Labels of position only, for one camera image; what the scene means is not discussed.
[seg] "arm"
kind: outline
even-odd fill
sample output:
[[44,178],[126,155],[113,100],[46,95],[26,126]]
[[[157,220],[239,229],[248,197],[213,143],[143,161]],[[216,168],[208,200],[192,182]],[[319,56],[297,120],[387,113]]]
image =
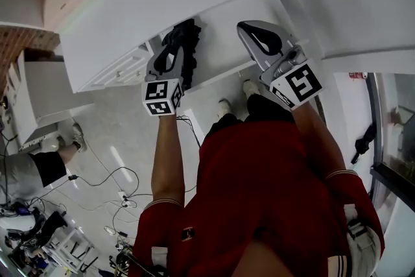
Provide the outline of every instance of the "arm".
[[160,117],[151,190],[153,200],[173,199],[184,205],[183,161],[176,115]]
[[292,115],[316,174],[325,179],[333,171],[345,170],[340,148],[313,107],[307,102]]

